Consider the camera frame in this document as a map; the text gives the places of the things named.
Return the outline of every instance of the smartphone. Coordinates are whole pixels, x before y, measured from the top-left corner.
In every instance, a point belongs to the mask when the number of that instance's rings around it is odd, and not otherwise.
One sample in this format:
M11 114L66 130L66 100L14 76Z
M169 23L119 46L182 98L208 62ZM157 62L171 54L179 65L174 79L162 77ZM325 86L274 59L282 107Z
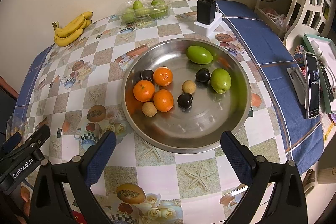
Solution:
M306 101L307 118L316 118L320 111L320 75L318 60L315 54L305 52L303 55L306 68Z

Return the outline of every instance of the bunch of bananas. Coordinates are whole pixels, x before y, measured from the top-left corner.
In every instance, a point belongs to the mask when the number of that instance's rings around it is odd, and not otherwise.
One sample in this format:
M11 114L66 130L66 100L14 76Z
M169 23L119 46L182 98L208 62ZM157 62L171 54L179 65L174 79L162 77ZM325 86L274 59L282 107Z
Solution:
M93 12L84 12L80 16L76 17L64 28L60 28L59 22L53 22L52 26L55 30L54 41L60 47L65 47L72 42L74 42L78 37L80 37L84 29L89 26L92 20L89 18L92 16Z

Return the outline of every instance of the bowl rim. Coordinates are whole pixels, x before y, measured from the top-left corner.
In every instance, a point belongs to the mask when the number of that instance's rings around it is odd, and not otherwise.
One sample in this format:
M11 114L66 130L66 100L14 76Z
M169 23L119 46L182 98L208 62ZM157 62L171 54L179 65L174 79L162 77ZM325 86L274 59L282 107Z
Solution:
M201 146L201 147L193 147L193 148L181 148L181 147L174 147L174 146L169 146L166 144L163 144L161 142L158 142L152 138L150 138L148 135L146 135L137 125L136 123L133 121L131 115L128 112L127 106L126 106L126 100L125 100L125 88L126 88L126 82L127 79L133 69L133 67L137 64L137 62L140 60L140 58L142 58L146 53L148 53L149 51L153 50L156 47L160 47L164 44L168 44L174 41L197 41L197 42L202 42L211 46L214 46L218 49L220 49L221 51L223 51L228 58L231 58L234 63L236 63L237 66L239 66L239 68L242 71L243 74L243 78L246 82L246 86L247 86L247 104L245 106L245 110L244 113L241 117L241 119L239 120L238 124L235 126L235 128L232 130L232 134L236 135L238 133L238 131L240 130L240 128L244 125L247 116L249 114L250 111L250 107L251 107L251 85L250 85L250 81L248 80L247 74L245 72L245 70L243 69L243 67L241 66L241 64L238 62L237 59L235 59L231 54L229 54L228 52L226 52L226 50L224 50L223 48L221 48L220 46L212 43L212 42L208 42L202 39L193 39L193 38L174 38L174 39L169 39L163 42L160 42L152 47L150 47L149 49L147 49L145 52L143 52L142 54L140 54L137 59L132 63L131 67L129 67L125 73L122 85L121 85L121 107L122 110L124 112L125 118L127 120L127 122L130 124L131 128L135 131L135 133L137 135L139 135L139 137L141 137L143 140L145 140L147 143L149 143L152 146L155 146L156 148L165 150L167 152L171 152L171 153L177 153L177 154L197 154L197 153L203 153L203 152L207 152L210 150L213 150L215 148L218 148L221 146L221 140L219 139L218 141L206 145L206 146Z

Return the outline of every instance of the clear plastic container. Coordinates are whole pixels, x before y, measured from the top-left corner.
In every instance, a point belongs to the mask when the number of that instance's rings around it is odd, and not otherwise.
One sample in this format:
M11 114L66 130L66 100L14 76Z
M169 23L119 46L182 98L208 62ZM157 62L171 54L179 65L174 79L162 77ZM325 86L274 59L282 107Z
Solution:
M162 19L169 16L171 3L171 0L128 0L119 6L116 15L126 25Z

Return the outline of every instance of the phone screen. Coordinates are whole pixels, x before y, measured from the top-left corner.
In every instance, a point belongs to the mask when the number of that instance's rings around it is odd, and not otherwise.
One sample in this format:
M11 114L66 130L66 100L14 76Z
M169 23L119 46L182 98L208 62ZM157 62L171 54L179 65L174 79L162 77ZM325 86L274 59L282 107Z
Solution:
M306 53L307 60L307 81L310 86L309 112L320 108L320 79L317 59L315 55Z

